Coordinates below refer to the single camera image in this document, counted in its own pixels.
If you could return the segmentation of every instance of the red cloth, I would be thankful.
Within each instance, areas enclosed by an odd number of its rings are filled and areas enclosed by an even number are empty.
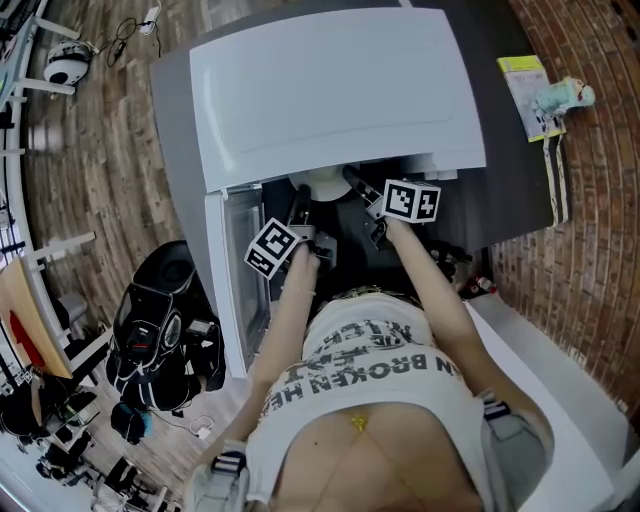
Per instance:
[[[11,331],[13,332],[13,335],[16,337],[18,344],[24,346],[24,349],[26,350],[27,355],[31,360],[31,364],[40,368],[44,368],[44,359],[42,359],[40,352],[38,352],[38,349],[33,344],[33,341],[31,341],[31,338],[27,334],[27,331],[25,331],[24,327],[22,327],[22,323],[20,322],[18,315],[16,315],[13,311],[11,311],[9,322],[11,324]]]

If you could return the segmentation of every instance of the black and white cube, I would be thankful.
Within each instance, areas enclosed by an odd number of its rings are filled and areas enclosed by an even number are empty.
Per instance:
[[[271,218],[249,244],[244,261],[271,279],[299,241],[298,235],[282,222]]]
[[[439,187],[424,181],[387,180],[382,215],[414,224],[433,222],[439,202]]]

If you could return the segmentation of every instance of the teal plush toy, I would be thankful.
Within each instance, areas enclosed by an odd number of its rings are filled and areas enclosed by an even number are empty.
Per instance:
[[[573,107],[590,107],[596,101],[593,88],[577,78],[566,77],[536,92],[538,106],[549,116],[564,115]]]

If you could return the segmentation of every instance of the wooden board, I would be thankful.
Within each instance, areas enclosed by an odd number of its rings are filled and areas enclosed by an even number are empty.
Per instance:
[[[45,362],[45,370],[58,377],[72,378],[67,358],[61,354],[61,349],[58,349],[56,341],[51,338],[42,322],[38,306],[25,276],[25,267],[21,258],[15,258],[0,273],[0,317],[2,317],[7,329],[11,345],[23,363],[28,363],[29,357],[26,351],[22,345],[18,345],[13,332],[11,332],[11,311],[18,316],[25,331],[40,352]]]

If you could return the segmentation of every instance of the power strip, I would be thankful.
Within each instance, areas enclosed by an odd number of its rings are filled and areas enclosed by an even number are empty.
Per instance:
[[[159,15],[160,7],[152,7],[151,9],[149,9],[147,15],[144,18],[144,21],[142,22],[142,26],[140,27],[140,33],[145,36],[153,34]]]

